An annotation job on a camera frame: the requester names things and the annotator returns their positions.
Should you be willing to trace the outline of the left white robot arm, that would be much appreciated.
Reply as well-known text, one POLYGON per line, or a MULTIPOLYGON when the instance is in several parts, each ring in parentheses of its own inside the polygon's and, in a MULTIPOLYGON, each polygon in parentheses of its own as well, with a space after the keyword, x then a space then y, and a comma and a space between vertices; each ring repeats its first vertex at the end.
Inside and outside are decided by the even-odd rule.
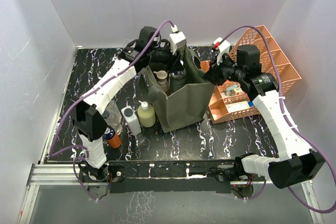
POLYGON ((132 43, 134 47, 126 46, 107 73, 73 105, 71 120, 85 148, 90 175, 98 182, 104 181, 109 173, 104 166, 107 158, 103 135, 108 124, 103 113, 119 90, 149 65, 151 52, 158 50, 161 43, 160 30, 161 27, 143 27, 132 43))

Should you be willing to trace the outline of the olive green canvas bag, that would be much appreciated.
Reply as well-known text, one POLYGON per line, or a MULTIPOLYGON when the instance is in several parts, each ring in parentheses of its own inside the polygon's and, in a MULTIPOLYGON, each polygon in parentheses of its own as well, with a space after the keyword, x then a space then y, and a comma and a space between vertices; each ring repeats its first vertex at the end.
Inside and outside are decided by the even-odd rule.
POLYGON ((185 47, 183 56, 186 85, 167 95, 159 86, 149 66, 139 73, 138 88, 142 99, 153 105, 163 132, 175 131, 203 119, 215 85, 203 79, 205 72, 197 68, 196 53, 185 47))

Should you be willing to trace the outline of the yellow-green pump soap bottle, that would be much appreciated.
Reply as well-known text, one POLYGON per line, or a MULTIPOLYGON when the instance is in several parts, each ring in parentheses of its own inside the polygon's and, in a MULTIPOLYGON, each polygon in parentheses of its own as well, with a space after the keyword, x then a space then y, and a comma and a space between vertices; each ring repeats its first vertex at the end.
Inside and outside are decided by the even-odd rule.
POLYGON ((138 116, 140 123, 143 127, 152 127, 155 124, 155 110, 153 105, 146 101, 139 101, 140 106, 138 107, 138 116))

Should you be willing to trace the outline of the white rectangular bottle black cap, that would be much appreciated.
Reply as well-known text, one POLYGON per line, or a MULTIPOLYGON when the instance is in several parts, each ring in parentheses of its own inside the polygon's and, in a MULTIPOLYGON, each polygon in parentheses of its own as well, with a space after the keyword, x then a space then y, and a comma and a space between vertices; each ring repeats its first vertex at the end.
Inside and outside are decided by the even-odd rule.
POLYGON ((121 113, 128 125, 129 130, 131 131, 131 134, 134 136, 139 135, 141 133, 141 127, 138 117, 136 116, 132 107, 131 106, 124 107, 123 109, 121 109, 121 113))

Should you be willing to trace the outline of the clear square bottle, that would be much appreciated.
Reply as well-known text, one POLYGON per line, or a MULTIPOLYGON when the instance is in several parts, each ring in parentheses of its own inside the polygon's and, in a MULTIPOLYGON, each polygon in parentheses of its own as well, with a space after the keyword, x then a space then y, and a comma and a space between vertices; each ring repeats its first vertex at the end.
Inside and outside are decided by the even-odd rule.
POLYGON ((121 112, 117 106, 117 103, 115 102, 115 100, 111 100, 106 109, 105 109, 106 112, 108 112, 108 118, 114 118, 116 120, 118 120, 119 122, 121 121, 122 119, 122 115, 121 115, 121 112))
POLYGON ((109 111, 105 110, 103 112, 102 117, 104 118, 106 123, 109 126, 111 126, 118 135, 120 135, 120 133, 122 131, 122 125, 121 125, 122 117, 121 117, 120 112, 109 112, 109 111))

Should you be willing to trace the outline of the orange tall file organizer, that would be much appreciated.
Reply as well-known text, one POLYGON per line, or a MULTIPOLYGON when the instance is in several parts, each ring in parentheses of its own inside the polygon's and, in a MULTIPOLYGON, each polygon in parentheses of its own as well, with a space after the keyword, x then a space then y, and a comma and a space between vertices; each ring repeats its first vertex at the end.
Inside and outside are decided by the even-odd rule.
MULTIPOLYGON (((293 86, 301 80, 301 76, 290 63, 266 26, 260 25, 257 26, 257 29, 260 30, 260 32, 264 35, 268 43, 270 52, 272 53, 272 58, 281 78, 282 95, 286 96, 291 88, 293 88, 293 86)), ((263 72, 269 72, 273 74, 274 77, 276 77, 267 48, 259 33, 251 28, 248 28, 244 32, 239 41, 229 52, 229 55, 233 61, 236 61, 237 47, 241 45, 255 45, 260 51, 261 70, 263 72)))

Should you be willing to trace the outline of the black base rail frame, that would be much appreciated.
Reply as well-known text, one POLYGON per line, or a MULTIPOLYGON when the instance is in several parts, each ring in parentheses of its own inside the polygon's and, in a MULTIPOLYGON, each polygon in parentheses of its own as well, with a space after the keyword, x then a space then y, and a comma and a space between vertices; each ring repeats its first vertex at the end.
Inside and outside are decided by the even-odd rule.
POLYGON ((81 161, 82 182, 103 184, 110 194, 136 191, 214 191, 250 197, 263 178, 244 173, 234 160, 227 161, 110 161, 93 168, 81 161))

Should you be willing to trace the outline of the clear square bottle far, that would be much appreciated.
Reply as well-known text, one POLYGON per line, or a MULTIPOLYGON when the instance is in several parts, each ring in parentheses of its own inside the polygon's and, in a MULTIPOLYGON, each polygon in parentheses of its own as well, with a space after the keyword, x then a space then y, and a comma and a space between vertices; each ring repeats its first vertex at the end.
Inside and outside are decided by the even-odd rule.
POLYGON ((114 118, 116 120, 118 120, 119 122, 121 121, 122 119, 122 115, 121 115, 121 112, 117 106, 117 103, 115 102, 115 100, 111 100, 106 109, 105 109, 106 112, 108 112, 108 118, 114 118))

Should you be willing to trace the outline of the orange low basket tray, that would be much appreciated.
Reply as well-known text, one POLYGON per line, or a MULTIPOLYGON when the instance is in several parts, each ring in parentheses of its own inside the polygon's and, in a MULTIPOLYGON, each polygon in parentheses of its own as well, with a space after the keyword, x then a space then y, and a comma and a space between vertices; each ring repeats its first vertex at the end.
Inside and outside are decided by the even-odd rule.
POLYGON ((234 85, 240 87, 239 83, 232 81, 226 81, 221 86, 215 86, 208 105, 209 117, 213 124, 259 114, 255 106, 250 106, 250 99, 246 93, 226 95, 225 90, 234 85))

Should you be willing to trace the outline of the orange spray bottle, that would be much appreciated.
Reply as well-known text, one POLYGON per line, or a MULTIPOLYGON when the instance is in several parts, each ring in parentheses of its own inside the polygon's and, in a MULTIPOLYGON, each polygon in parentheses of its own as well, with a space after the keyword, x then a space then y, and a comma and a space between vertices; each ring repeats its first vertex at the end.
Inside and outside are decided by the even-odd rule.
POLYGON ((102 138, 107 141, 107 143, 114 149, 119 148, 121 146, 121 139, 116 133, 116 131, 107 126, 102 138))

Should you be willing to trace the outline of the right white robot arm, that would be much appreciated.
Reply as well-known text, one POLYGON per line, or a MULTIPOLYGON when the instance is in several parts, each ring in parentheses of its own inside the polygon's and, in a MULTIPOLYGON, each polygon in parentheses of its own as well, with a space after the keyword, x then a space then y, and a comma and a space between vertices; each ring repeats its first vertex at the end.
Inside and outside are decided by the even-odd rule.
POLYGON ((219 54, 203 78, 216 85, 227 80, 238 82, 265 120, 278 150, 277 158, 257 154, 237 157, 235 176, 247 180, 256 174, 270 179, 280 189, 313 179, 325 160, 294 132, 294 125, 288 125, 290 114, 280 105, 279 84, 271 73, 262 72, 259 49, 255 45, 238 46, 236 61, 218 44, 213 50, 219 54))

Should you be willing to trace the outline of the beige pump lotion bottle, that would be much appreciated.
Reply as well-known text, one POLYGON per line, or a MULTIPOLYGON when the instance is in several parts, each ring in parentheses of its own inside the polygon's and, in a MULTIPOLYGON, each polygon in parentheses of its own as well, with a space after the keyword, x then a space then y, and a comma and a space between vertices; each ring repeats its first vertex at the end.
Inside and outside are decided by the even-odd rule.
POLYGON ((162 90, 168 94, 169 92, 169 82, 167 80, 168 74, 166 71, 164 70, 160 70, 160 71, 154 71, 153 72, 156 77, 157 77, 157 82, 159 84, 159 86, 162 88, 162 90))

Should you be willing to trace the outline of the clear square bottle near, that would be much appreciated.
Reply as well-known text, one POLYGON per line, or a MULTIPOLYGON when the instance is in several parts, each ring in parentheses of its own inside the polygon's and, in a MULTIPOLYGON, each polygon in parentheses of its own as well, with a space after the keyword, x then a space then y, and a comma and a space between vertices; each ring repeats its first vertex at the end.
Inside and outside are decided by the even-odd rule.
POLYGON ((120 135, 120 133, 122 131, 122 125, 121 125, 122 117, 121 117, 120 112, 109 112, 109 111, 105 110, 103 112, 102 117, 104 118, 106 123, 109 126, 111 126, 118 135, 120 135))

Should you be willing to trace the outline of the small boxes in tray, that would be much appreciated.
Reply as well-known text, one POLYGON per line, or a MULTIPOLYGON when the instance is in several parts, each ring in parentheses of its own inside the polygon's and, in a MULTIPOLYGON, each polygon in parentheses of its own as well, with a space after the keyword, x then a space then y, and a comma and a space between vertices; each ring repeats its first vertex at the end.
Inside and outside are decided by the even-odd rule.
POLYGON ((230 97, 230 96, 235 96, 235 95, 240 95, 244 93, 241 89, 241 87, 237 84, 231 85, 227 87, 224 91, 224 95, 230 97))

